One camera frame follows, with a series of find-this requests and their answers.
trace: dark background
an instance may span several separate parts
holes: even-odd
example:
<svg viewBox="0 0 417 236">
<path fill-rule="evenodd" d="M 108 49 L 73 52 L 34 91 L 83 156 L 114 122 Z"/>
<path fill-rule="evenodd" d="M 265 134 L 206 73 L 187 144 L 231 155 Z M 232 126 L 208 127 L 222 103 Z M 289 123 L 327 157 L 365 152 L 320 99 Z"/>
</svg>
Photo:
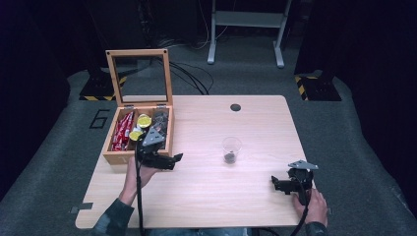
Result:
<svg viewBox="0 0 417 236">
<path fill-rule="evenodd" d="M 183 8 L 162 7 L 162 2 L 154 1 L 160 8 L 150 9 L 155 18 L 150 34 L 138 23 L 141 16 L 132 9 L 138 2 L 133 0 L 1 2 L 1 197 L 65 107 L 70 75 L 106 67 L 105 49 L 153 46 L 156 31 L 189 43 L 204 36 L 195 1 L 178 1 Z M 202 1 L 208 15 L 209 2 Z M 270 9 L 267 3 L 245 4 L 240 7 Z M 364 137 L 398 182 L 414 214 L 416 5 L 393 0 L 315 1 L 294 72 L 334 70 L 349 86 Z M 169 16 L 173 25 L 162 16 Z"/>
</svg>

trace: wooden table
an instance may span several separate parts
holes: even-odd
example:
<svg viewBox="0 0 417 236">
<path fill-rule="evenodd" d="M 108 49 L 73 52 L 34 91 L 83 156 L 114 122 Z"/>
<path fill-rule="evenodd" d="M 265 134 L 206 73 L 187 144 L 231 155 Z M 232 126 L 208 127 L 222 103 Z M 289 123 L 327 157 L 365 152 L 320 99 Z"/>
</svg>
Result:
<svg viewBox="0 0 417 236">
<path fill-rule="evenodd" d="M 232 111 L 230 105 L 241 105 Z M 174 170 L 156 173 L 143 188 L 145 228 L 289 226 L 298 223 L 291 196 L 274 189 L 273 175 L 288 180 L 288 163 L 303 159 L 291 113 L 280 95 L 176 95 Z M 239 138 L 234 164 L 222 159 L 221 142 Z M 101 155 L 76 225 L 92 228 L 123 188 L 126 165 Z M 129 227 L 139 227 L 135 210 Z"/>
</svg>

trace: metal stand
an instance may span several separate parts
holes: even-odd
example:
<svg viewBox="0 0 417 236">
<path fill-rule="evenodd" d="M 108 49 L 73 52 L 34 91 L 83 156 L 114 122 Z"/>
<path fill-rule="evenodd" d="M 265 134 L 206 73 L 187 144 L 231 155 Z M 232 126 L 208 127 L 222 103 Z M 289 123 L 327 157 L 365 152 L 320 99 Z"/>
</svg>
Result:
<svg viewBox="0 0 417 236">
<path fill-rule="evenodd" d="M 278 66 L 278 68 L 283 68 L 284 61 L 282 59 L 280 44 L 287 22 L 291 2 L 292 0 L 287 1 L 284 13 L 251 13 L 216 11 L 215 0 L 212 0 L 211 42 L 208 51 L 208 63 L 214 64 L 216 46 L 216 26 L 277 28 L 279 29 L 279 34 L 276 38 L 276 41 L 273 42 L 273 50 L 275 52 L 276 65 Z"/>
</svg>

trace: hand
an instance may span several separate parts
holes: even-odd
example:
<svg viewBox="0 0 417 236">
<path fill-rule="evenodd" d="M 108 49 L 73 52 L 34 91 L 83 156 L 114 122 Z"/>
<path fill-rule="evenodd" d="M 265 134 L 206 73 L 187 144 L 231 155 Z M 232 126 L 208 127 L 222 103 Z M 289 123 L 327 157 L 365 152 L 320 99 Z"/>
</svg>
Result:
<svg viewBox="0 0 417 236">
<path fill-rule="evenodd" d="M 143 188 L 149 182 L 150 178 L 157 171 L 159 171 L 159 169 L 141 166 L 139 173 L 141 176 L 141 188 Z M 135 158 L 132 156 L 129 158 L 127 166 L 125 185 L 123 186 L 123 190 L 119 195 L 119 200 L 128 206 L 132 205 L 133 200 L 135 199 L 136 194 L 138 193 L 136 175 L 137 174 Z"/>
<path fill-rule="evenodd" d="M 292 200 L 298 216 L 301 217 L 305 206 L 300 204 L 297 195 L 294 195 Z M 309 211 L 305 220 L 306 224 L 310 222 L 320 222 L 325 227 L 328 227 L 328 205 L 323 197 L 323 194 L 317 189 L 310 190 L 310 203 L 308 208 Z"/>
</svg>

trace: black cable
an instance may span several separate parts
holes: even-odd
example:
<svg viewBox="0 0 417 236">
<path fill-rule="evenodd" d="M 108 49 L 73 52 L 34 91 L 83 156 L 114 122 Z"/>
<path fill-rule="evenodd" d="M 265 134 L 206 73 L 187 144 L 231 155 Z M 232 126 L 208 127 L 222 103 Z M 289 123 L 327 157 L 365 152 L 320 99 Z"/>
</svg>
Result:
<svg viewBox="0 0 417 236">
<path fill-rule="evenodd" d="M 188 71 L 186 71 L 185 69 L 183 69 L 182 67 L 178 66 L 177 64 L 173 63 L 173 62 L 169 62 L 169 64 L 174 67 L 175 69 L 181 71 L 182 73 L 184 73 L 185 75 L 187 75 L 194 83 L 194 85 L 196 85 L 196 88 L 200 91 L 200 93 L 202 95 L 205 95 L 204 92 L 202 92 L 202 90 L 199 88 L 199 86 L 196 84 L 196 81 L 204 88 L 204 90 L 206 91 L 206 95 L 209 95 L 209 91 L 207 90 L 207 88 L 205 87 L 205 85 L 203 85 L 203 83 L 201 81 L 199 81 L 195 76 L 193 76 L 192 74 L 190 74 Z"/>
<path fill-rule="evenodd" d="M 275 231 L 273 231 L 272 229 L 270 229 L 270 228 L 259 228 L 260 230 L 265 230 L 265 231 L 267 231 L 267 232 L 269 232 L 269 233 L 271 233 L 272 235 L 274 235 L 274 236 L 279 236 L 279 234 L 278 233 L 276 233 Z"/>
<path fill-rule="evenodd" d="M 136 188 L 137 188 L 137 195 L 138 195 L 138 212 L 139 212 L 139 230 L 141 236 L 145 236 L 145 229 L 144 229 L 144 211 L 142 207 L 142 179 L 141 179 L 141 166 L 139 164 L 138 158 L 135 155 L 135 163 L 136 163 Z"/>
<path fill-rule="evenodd" d="M 309 203 L 310 203 L 310 199 L 308 198 L 307 193 L 304 190 L 303 183 L 301 183 L 301 181 L 298 178 L 297 178 L 297 180 L 298 180 L 298 183 L 300 184 L 301 193 L 303 193 L 304 199 L 306 200 L 306 205 L 305 205 L 304 210 L 303 210 L 303 215 L 301 216 L 297 227 L 295 227 L 294 231 L 292 231 L 291 236 L 297 235 L 298 231 L 300 231 L 301 227 L 303 226 L 304 221 L 306 220 L 306 217 L 307 217 L 307 213 L 309 211 L 308 206 L 309 206 Z"/>
<path fill-rule="evenodd" d="M 159 64 L 162 64 L 162 60 L 160 58 L 156 58 L 156 60 L 159 62 Z M 182 68 L 181 66 L 179 66 L 178 64 L 183 64 L 192 68 L 196 68 L 196 69 L 200 69 L 204 72 L 206 72 L 209 77 L 211 78 L 211 84 L 209 86 L 209 89 L 207 89 L 207 87 L 199 80 L 197 79 L 195 76 L 193 76 L 190 72 L 188 72 L 187 70 L 185 70 L 184 68 Z M 214 79 L 212 78 L 212 76 L 209 74 L 209 72 L 205 71 L 202 68 L 199 67 L 194 67 L 185 63 L 174 63 L 174 62 L 169 62 L 169 65 L 171 68 L 177 69 L 178 71 L 182 72 L 184 75 L 186 75 L 187 77 L 190 78 L 190 80 L 193 82 L 194 85 L 192 85 L 191 83 L 187 82 L 183 77 L 181 77 L 179 74 L 175 73 L 174 71 L 171 70 L 171 73 L 176 75 L 178 78 L 180 78 L 181 80 L 183 80 L 185 83 L 189 84 L 190 86 L 192 86 L 194 89 L 197 89 L 201 95 L 209 95 L 209 90 L 211 89 L 212 85 L 214 84 Z"/>
<path fill-rule="evenodd" d="M 205 70 L 205 69 L 203 69 L 203 68 L 196 67 L 196 66 L 192 66 L 192 65 L 189 65 L 189 64 L 186 64 L 186 63 L 176 62 L 176 64 L 179 64 L 179 65 L 185 65 L 185 66 L 188 66 L 188 67 L 191 67 L 191 68 L 199 69 L 199 70 L 201 70 L 201 71 L 205 72 L 206 74 L 208 74 L 208 76 L 209 76 L 209 77 L 210 77 L 210 79 L 211 79 L 211 84 L 210 84 L 210 85 L 209 85 L 209 87 L 208 87 L 208 95 L 209 95 L 209 91 L 211 90 L 211 87 L 212 87 L 212 85 L 214 84 L 214 79 L 212 78 L 212 75 L 211 75 L 208 71 L 206 71 L 206 70 Z"/>
</svg>

